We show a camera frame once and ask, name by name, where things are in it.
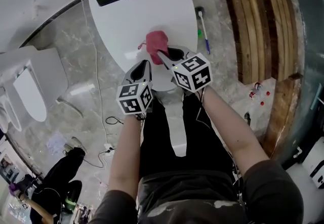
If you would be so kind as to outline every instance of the floor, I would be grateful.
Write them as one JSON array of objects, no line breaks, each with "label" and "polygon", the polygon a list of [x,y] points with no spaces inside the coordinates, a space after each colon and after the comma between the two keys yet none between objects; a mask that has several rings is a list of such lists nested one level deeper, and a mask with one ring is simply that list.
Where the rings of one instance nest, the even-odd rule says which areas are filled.
[{"label": "floor", "polygon": [[[208,32],[211,54],[208,55],[205,41],[200,38],[198,51],[203,53],[212,64],[214,82],[212,87],[242,117],[246,112],[251,115],[251,128],[261,139],[266,131],[272,107],[275,80],[269,79],[262,84],[271,95],[264,98],[264,106],[249,98],[252,85],[244,86],[237,80],[236,54],[231,21],[225,0],[193,0],[195,6],[203,6],[206,11],[205,23]],[[114,62],[104,46],[91,16],[88,1],[85,1],[89,30],[94,37],[98,50],[98,75],[103,102],[103,119],[123,115],[115,102],[116,88],[124,78],[124,72]],[[10,129],[9,135],[16,141],[23,153],[29,157],[34,167],[46,174],[63,156],[62,146],[72,136],[78,137],[88,153],[86,160],[100,166],[98,153],[104,150],[105,132],[100,119],[100,100],[96,80],[95,51],[89,38],[81,4],[47,25],[28,45],[38,50],[56,47],[68,78],[69,88],[63,99],[79,108],[84,118],[64,104],[55,104],[49,109],[45,122],[33,122],[23,132]],[[159,96],[166,107],[172,144],[186,143],[182,121],[181,90],[175,89]],[[121,124],[104,124],[108,141],[116,146]],[[197,137],[197,144],[202,147]],[[106,170],[84,162],[75,177],[83,182],[79,201],[96,207],[102,199],[108,182],[112,156],[105,156]]]}]

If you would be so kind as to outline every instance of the person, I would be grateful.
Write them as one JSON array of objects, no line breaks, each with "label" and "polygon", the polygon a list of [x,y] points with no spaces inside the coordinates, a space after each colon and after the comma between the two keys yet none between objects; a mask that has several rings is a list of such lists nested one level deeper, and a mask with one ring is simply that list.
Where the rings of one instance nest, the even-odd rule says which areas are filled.
[{"label": "person", "polygon": [[[208,116],[243,177],[244,203],[238,202],[232,185],[231,156]],[[91,224],[302,223],[303,200],[297,186],[269,160],[245,121],[211,87],[185,95],[183,121],[186,156],[177,157],[158,99],[146,115],[142,145],[141,123],[126,116],[108,192]]]},{"label": "person", "polygon": [[25,195],[25,191],[15,191],[18,199],[31,207],[30,220],[33,224],[61,223],[62,205],[69,207],[78,200],[82,183],[78,180],[70,181],[81,166],[86,150],[76,137],[72,137],[64,149],[65,157],[51,168],[31,199]]}]

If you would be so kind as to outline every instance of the white wire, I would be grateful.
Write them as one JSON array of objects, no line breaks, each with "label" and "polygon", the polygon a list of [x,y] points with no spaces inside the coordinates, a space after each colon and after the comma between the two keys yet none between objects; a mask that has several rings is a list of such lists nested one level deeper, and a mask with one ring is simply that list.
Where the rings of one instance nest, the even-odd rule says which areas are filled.
[{"label": "white wire", "polygon": [[[95,45],[95,42],[93,41],[93,38],[92,38],[92,35],[89,31],[89,28],[88,28],[88,20],[87,20],[87,16],[86,16],[86,10],[85,10],[85,5],[84,5],[84,2],[83,0],[81,0],[81,4],[82,4],[82,10],[83,10],[83,14],[85,16],[85,21],[86,21],[86,28],[87,28],[87,32],[90,36],[90,39],[91,39],[91,42],[93,44],[93,47],[96,51],[96,78],[97,78],[97,84],[98,84],[98,91],[99,91],[99,98],[100,98],[100,119],[101,119],[101,124],[102,124],[102,127],[105,131],[105,143],[108,143],[108,139],[107,139],[107,131],[106,131],[106,128],[105,128],[105,125],[103,124],[103,115],[102,115],[102,97],[101,97],[101,91],[100,91],[100,84],[99,84],[99,78],[98,78],[98,51],[97,51],[97,48],[96,48],[96,45]],[[101,172],[101,171],[105,171],[106,168],[107,168],[107,161],[105,160],[105,155],[103,155],[102,157],[103,161],[105,161],[105,168],[103,170],[100,170],[100,171],[97,171],[94,173],[94,177],[96,179],[98,179],[101,183],[105,183],[105,182],[102,182],[97,176],[96,176],[96,173],[98,172]]]}]

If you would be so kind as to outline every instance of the cleaning rag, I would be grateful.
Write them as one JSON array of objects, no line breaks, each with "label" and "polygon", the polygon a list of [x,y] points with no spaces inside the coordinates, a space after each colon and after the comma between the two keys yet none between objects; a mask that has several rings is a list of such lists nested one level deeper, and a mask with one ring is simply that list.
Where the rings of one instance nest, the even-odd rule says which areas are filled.
[{"label": "cleaning rag", "polygon": [[166,55],[169,55],[167,35],[163,31],[150,32],[146,35],[146,43],[140,44],[138,49],[141,49],[143,44],[146,45],[146,51],[150,54],[152,62],[155,65],[163,64],[157,52],[162,51]]}]

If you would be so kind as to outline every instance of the toilet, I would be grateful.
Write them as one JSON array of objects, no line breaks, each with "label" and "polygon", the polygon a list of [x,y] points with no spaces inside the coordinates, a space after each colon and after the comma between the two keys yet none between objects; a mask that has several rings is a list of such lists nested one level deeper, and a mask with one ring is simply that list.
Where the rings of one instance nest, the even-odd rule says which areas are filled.
[{"label": "toilet", "polygon": [[48,109],[65,93],[67,78],[55,48],[33,46],[0,54],[0,128],[18,131],[46,120]]}]

